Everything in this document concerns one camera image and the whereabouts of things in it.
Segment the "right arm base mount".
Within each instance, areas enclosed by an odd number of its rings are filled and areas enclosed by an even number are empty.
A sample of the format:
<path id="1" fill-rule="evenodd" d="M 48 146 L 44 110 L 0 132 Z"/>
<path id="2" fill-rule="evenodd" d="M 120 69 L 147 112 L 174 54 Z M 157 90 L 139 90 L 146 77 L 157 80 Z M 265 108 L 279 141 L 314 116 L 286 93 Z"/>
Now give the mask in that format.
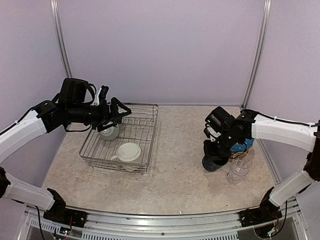
<path id="1" fill-rule="evenodd" d="M 263 196 L 259 207 L 247 208 L 239 212 L 242 227 L 249 227 L 262 223 L 267 223 L 283 217 L 279 205 L 274 205 L 270 201 L 270 194 L 274 187 L 270 188 Z"/>

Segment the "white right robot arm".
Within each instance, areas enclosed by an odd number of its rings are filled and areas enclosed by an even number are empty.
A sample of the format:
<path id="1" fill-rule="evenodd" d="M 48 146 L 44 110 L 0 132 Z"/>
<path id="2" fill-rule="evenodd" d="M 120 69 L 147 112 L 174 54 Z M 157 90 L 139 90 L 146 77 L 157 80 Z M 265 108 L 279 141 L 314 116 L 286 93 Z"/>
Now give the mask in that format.
<path id="1" fill-rule="evenodd" d="M 268 140 L 294 146 L 307 152 L 302 169 L 275 186 L 261 201 L 256 218 L 266 222 L 288 199 L 320 180 L 320 124 L 296 122 L 243 109 L 234 117 L 221 106 L 205 118 L 204 133 L 210 140 L 213 159 L 221 161 L 231 155 L 231 148 L 248 139 Z"/>

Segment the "white mug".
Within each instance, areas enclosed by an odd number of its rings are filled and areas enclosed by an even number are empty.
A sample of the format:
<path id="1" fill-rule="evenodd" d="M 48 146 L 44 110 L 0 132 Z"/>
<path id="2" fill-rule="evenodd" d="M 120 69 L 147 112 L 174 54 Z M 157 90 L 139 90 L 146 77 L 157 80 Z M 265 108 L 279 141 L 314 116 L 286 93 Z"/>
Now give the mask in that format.
<path id="1" fill-rule="evenodd" d="M 133 142 L 127 142 L 120 145 L 115 155 L 111 156 L 111 160 L 118 159 L 121 162 L 131 163 L 139 158 L 141 155 L 141 147 Z"/>

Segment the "pale green ribbed bowl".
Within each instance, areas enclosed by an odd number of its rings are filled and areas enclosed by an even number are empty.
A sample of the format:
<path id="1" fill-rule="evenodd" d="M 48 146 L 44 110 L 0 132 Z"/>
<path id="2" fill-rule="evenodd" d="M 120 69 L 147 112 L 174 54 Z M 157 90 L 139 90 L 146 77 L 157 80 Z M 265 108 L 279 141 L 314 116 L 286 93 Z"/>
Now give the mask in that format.
<path id="1" fill-rule="evenodd" d="M 100 131 L 98 135 L 104 141 L 112 141 L 119 136 L 119 133 L 119 126 L 116 124 L 115 126 L 111 126 L 103 131 Z"/>

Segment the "clear glass cup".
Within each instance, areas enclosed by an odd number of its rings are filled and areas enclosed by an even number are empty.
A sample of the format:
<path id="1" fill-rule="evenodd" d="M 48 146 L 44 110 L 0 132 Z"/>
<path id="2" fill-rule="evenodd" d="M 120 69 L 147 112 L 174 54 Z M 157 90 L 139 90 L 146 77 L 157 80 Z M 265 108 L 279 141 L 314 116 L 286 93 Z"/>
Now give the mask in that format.
<path id="1" fill-rule="evenodd" d="M 240 159 L 240 158 L 232 159 L 231 165 L 234 165 L 234 166 L 237 166 L 240 168 L 251 169 L 251 167 L 253 165 L 253 159 L 254 159 L 254 156 L 248 152 L 248 154 L 245 157 L 243 157 L 242 159 Z"/>
<path id="2" fill-rule="evenodd" d="M 239 184 L 243 179 L 246 178 L 246 176 L 249 174 L 250 169 L 249 168 L 241 168 L 236 165 L 231 165 L 226 179 L 229 184 L 231 185 L 237 185 Z"/>

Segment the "blue polka-dot plate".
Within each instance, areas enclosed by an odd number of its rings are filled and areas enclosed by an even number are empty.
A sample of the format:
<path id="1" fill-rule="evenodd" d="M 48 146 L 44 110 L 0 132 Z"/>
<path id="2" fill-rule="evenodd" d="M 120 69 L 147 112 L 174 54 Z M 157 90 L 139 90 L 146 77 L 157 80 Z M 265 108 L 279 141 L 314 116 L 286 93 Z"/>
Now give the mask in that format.
<path id="1" fill-rule="evenodd" d="M 245 151 L 249 150 L 249 149 L 253 146 L 254 141 L 255 141 L 254 138 L 252 138 L 252 139 L 247 139 L 247 138 L 246 138 L 243 144 L 241 144 L 241 143 L 236 143 L 235 145 L 233 145 L 233 146 L 230 148 L 230 152 L 231 152 L 232 154 L 245 152 Z"/>

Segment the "dark blue mug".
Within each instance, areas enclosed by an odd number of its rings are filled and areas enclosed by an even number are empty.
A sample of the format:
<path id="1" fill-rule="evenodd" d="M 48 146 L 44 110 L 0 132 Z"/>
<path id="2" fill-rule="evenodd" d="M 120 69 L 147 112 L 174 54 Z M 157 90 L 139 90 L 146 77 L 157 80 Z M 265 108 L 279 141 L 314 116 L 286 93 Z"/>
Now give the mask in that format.
<path id="1" fill-rule="evenodd" d="M 215 172 L 225 166 L 229 161 L 229 157 L 225 155 L 204 155 L 202 158 L 202 166 L 208 172 Z"/>

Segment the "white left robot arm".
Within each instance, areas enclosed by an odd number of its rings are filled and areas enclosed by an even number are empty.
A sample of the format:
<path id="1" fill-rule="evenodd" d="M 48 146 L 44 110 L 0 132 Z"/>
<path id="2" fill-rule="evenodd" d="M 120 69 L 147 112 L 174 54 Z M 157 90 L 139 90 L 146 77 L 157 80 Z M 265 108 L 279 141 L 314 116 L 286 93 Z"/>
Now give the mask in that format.
<path id="1" fill-rule="evenodd" d="M 19 120 L 0 133 L 0 161 L 4 162 L 29 142 L 62 126 L 80 123 L 98 132 L 116 127 L 132 113 L 116 97 L 106 100 L 108 86 L 96 88 L 78 78 L 65 78 L 60 92 L 52 99 L 31 107 Z M 43 189 L 19 180 L 0 169 L 0 196 L 49 211 L 63 223 L 70 218 L 65 201 L 51 189 Z"/>

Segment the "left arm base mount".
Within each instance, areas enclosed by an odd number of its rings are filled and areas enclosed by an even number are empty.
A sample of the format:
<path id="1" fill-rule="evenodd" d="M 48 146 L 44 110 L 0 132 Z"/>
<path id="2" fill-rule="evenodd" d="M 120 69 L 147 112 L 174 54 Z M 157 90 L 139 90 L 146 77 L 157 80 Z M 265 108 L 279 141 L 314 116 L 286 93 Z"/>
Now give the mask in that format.
<path id="1" fill-rule="evenodd" d="M 53 196 L 54 203 L 49 210 L 45 210 L 43 218 L 70 227 L 84 228 L 88 214 L 85 211 L 67 208 L 66 202 L 57 191 L 47 188 Z"/>

